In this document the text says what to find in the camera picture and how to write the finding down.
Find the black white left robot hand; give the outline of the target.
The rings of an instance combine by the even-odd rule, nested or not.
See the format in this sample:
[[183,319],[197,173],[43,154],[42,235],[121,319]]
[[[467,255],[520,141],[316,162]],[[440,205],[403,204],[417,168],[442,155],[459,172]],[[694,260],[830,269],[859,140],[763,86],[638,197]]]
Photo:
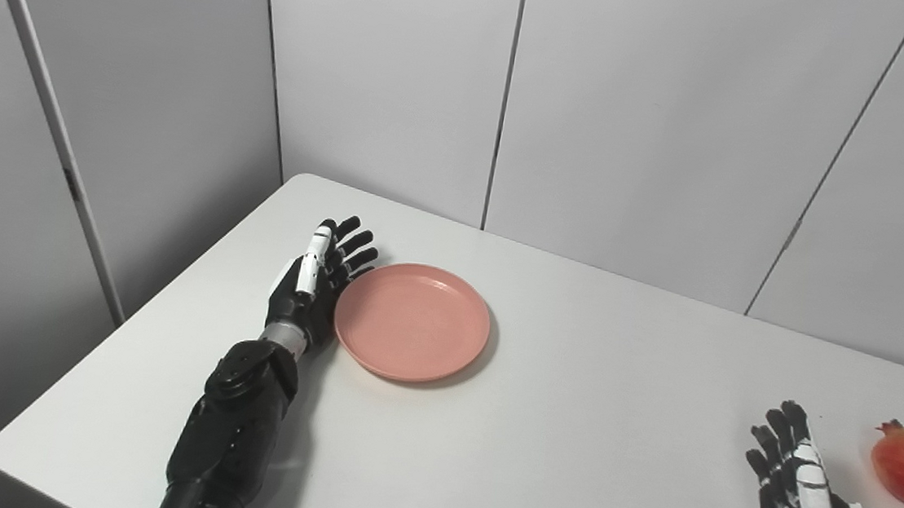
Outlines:
[[333,336],[335,307],[346,287],[375,268],[373,232],[359,216],[325,219],[305,253],[290,259],[267,302],[262,341],[280,344],[295,360]]

